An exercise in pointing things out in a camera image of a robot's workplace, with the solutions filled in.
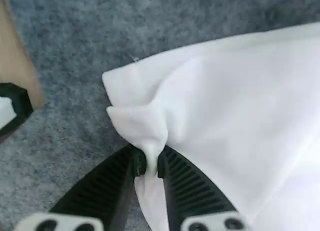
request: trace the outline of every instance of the carpet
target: carpet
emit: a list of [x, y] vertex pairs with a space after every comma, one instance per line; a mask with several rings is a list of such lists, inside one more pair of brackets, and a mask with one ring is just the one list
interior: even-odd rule
[[[106, 113], [104, 71], [189, 44], [320, 21], [320, 0], [6, 1], [46, 98], [0, 146], [6, 231], [50, 209], [126, 144]], [[150, 230], [136, 198], [126, 230]]]

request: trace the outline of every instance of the white t-shirt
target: white t-shirt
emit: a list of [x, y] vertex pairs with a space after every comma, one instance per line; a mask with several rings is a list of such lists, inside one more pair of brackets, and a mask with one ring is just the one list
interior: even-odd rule
[[308, 231], [320, 214], [320, 23], [163, 52], [105, 72], [111, 121], [143, 150], [135, 179], [153, 231], [168, 231], [157, 158], [167, 144], [256, 231]]

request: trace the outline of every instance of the white cloth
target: white cloth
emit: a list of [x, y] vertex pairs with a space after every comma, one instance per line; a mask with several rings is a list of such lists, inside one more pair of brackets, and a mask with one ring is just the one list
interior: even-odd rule
[[256, 231], [316, 230], [320, 214], [320, 23], [163, 52], [105, 72], [117, 132], [147, 157], [136, 178], [153, 231], [167, 231], [157, 157], [168, 144]]

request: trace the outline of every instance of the fabric fold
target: fabric fold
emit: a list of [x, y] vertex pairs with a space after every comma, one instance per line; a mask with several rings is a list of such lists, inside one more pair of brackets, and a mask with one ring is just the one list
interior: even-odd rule
[[[316, 23], [195, 44], [103, 74], [114, 127], [147, 157], [135, 188], [153, 231], [168, 230], [155, 175], [165, 144], [201, 169], [257, 230], [300, 230], [283, 229], [299, 214], [279, 220], [283, 204], [274, 200], [289, 191], [319, 138], [319, 54]], [[272, 227], [265, 225], [270, 217]]]

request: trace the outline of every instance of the ridged grip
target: ridged grip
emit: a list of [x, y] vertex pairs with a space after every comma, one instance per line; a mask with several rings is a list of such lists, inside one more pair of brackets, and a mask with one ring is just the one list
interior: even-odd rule
[[144, 153], [127, 145], [83, 177], [50, 212], [98, 218], [105, 231], [124, 230], [134, 178], [143, 175], [146, 167]]
[[164, 183], [170, 231], [180, 231], [188, 217], [236, 210], [202, 171], [168, 146], [158, 157], [158, 177]]

